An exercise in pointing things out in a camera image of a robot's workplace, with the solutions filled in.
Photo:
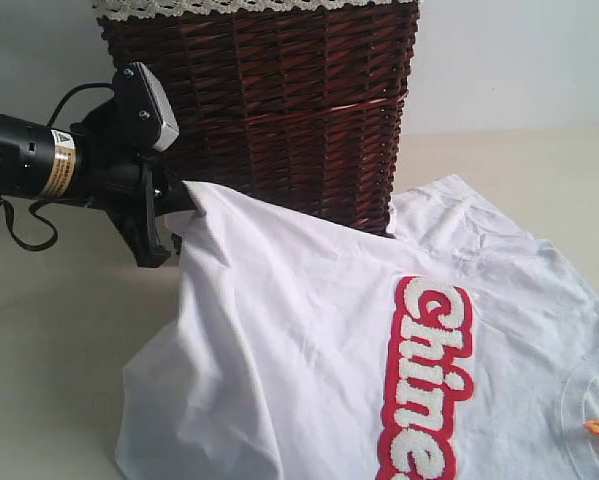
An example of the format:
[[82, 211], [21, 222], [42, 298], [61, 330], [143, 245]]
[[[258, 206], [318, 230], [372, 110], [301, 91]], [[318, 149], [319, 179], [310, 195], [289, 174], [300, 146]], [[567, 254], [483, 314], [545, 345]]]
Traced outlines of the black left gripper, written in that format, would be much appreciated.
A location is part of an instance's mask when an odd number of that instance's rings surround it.
[[139, 267], [162, 266], [171, 253], [159, 240], [156, 219], [196, 206], [184, 182], [160, 163], [156, 114], [102, 104], [71, 128], [84, 141], [78, 197], [106, 213]]

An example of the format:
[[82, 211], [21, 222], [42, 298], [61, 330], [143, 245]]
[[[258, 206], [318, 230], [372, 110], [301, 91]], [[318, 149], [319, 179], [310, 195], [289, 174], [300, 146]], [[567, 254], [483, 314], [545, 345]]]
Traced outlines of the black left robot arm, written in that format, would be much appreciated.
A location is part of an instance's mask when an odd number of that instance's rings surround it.
[[49, 204], [104, 212], [142, 268], [157, 268], [170, 256], [157, 218], [195, 207], [158, 152], [131, 138], [113, 101], [67, 131], [0, 114], [0, 205], [9, 230], [11, 197], [30, 200], [33, 217]]

